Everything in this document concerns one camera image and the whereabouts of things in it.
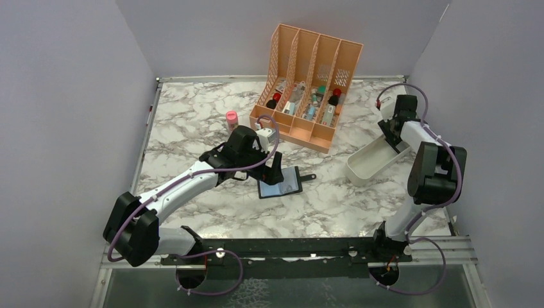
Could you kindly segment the black leather card holder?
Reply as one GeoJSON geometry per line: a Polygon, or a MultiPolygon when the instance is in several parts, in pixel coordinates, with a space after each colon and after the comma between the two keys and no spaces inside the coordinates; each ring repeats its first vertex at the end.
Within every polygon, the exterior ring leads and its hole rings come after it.
{"type": "Polygon", "coordinates": [[[303,192],[302,183],[317,179],[316,174],[301,175],[298,166],[282,169],[284,180],[275,185],[268,185],[262,181],[257,182],[259,199],[277,198],[303,192]]]}

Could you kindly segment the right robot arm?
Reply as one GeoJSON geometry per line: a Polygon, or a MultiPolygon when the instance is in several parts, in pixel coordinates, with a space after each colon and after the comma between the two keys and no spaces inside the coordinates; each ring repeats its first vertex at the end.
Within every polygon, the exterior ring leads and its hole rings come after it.
{"type": "Polygon", "coordinates": [[[409,236],[424,217],[446,207],[460,196],[467,151],[452,146],[418,118],[416,96],[396,97],[393,114],[379,122],[385,141],[395,151],[405,143],[416,151],[407,180],[407,198],[397,212],[376,229],[370,244],[371,255],[386,261],[403,254],[409,236]]]}

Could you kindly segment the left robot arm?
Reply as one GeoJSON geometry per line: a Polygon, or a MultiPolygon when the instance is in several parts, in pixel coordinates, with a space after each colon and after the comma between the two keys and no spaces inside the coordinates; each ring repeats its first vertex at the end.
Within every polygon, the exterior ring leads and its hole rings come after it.
{"type": "Polygon", "coordinates": [[[278,130],[253,130],[238,126],[228,140],[204,152],[193,165],[160,187],[136,196],[120,195],[103,231],[110,245],[110,262],[126,260],[131,266],[144,264],[154,255],[178,254],[186,263],[201,257],[201,245],[186,227],[162,228],[173,212],[207,190],[235,179],[242,172],[268,185],[283,181],[281,159],[277,150],[278,130]]]}

